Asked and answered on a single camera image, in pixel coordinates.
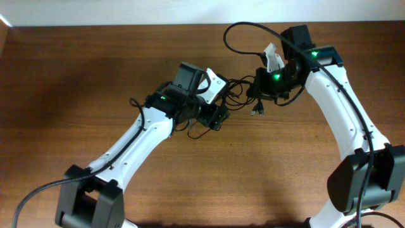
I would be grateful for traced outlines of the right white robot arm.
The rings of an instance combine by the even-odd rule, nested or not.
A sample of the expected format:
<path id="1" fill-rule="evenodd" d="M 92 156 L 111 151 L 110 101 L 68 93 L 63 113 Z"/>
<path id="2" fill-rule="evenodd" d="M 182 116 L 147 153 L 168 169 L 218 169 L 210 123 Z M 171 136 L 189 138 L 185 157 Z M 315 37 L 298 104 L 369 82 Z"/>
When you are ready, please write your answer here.
<path id="1" fill-rule="evenodd" d="M 316 47 L 308 27 L 278 34 L 283 56 L 269 45 L 247 95 L 287 106 L 292 90 L 307 91 L 337 142 L 341 162 L 327 180 L 328 201 L 305 227 L 361 227 L 361 219 L 398 199 L 404 182 L 404 146 L 394 146 L 356 97 L 343 61 L 332 46 Z"/>

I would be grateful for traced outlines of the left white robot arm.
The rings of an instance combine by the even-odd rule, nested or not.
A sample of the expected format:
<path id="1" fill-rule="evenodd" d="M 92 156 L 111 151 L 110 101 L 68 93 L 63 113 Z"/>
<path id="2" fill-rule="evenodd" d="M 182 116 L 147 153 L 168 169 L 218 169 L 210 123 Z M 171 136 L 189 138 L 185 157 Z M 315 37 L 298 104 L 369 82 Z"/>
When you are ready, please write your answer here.
<path id="1" fill-rule="evenodd" d="M 135 227 L 125 217 L 123 199 L 133 175 L 178 125 L 194 119 L 210 130 L 219 130 L 229 112 L 215 101 L 228 86 L 228 80 L 210 68 L 183 62 L 174 80 L 162 83 L 144 104 L 132 101 L 140 114 L 126 133 L 86 168 L 73 165 L 66 171 L 64 177 L 74 181 L 61 186 L 56 225 Z"/>

